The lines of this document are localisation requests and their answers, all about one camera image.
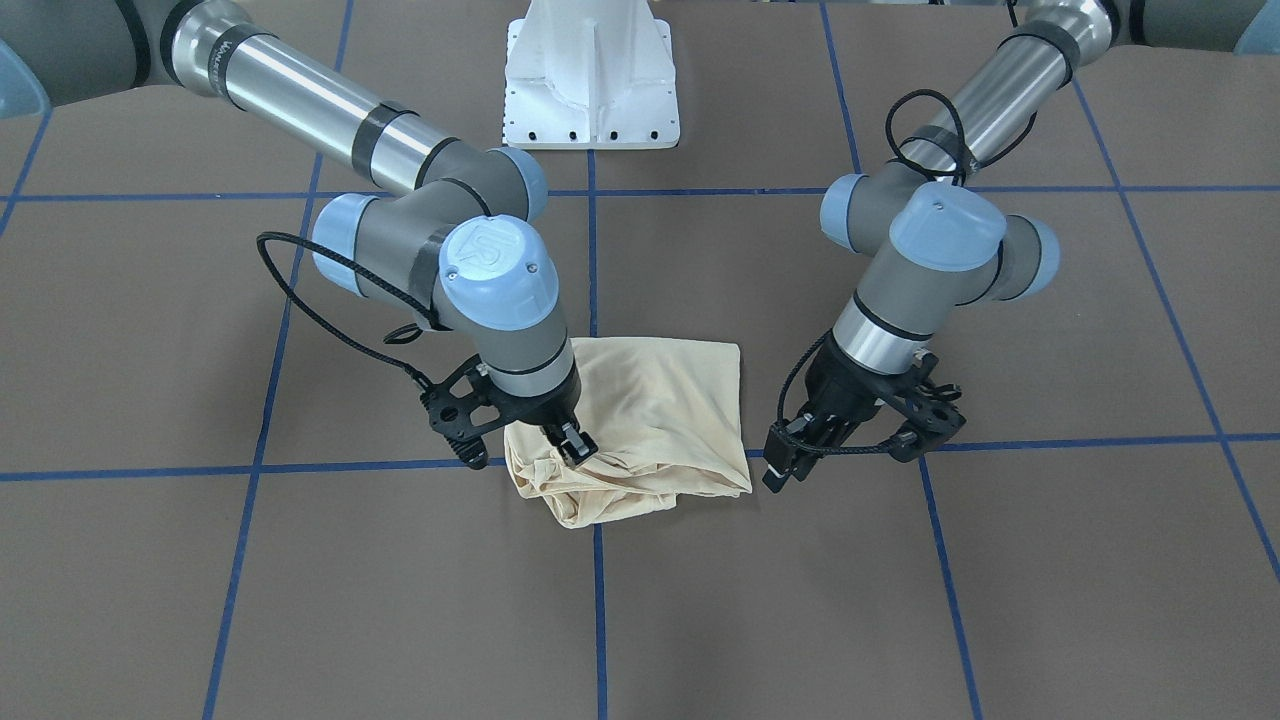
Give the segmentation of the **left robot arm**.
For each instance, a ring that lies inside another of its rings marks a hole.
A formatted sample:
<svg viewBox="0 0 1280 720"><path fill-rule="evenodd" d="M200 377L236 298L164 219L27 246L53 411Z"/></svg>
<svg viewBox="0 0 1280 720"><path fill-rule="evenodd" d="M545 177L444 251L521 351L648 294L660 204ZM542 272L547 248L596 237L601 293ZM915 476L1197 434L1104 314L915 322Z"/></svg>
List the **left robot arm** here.
<svg viewBox="0 0 1280 720"><path fill-rule="evenodd" d="M929 342L955 307L1039 292L1061 258L1044 223L1002 214L966 182L1020 143L1080 69L1117 45L1277 53L1275 1L1019 1L1011 10L1010 33L963 88L925 91L941 111L892 140L879 173L844 176L826 191L822 231L870 263L833 327L792 369L806 397L771 425L769 491L804 480L823 457L861 454L849 438L883 407L902 425L867 452L900 462L963 428L960 389L932 380Z"/></svg>

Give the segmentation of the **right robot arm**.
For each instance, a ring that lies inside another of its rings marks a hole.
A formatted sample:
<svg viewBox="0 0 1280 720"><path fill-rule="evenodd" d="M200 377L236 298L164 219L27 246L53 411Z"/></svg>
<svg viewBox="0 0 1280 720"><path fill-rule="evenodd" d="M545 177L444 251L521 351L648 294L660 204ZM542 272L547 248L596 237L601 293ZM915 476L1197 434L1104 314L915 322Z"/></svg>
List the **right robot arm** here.
<svg viewBox="0 0 1280 720"><path fill-rule="evenodd" d="M262 118L347 165L380 196L332 200L310 237L261 233L259 256L302 313L268 251L312 254L332 283L399 304L417 332L467 336L476 354L443 380L370 347L417 387L430 427L468 468L489 432L534 427L570 465L596 452L576 407L581 382L559 274L532 227L547 179L524 150L480 150L257 26L234 1L5 1L3 117L151 85L174 85Z"/></svg>

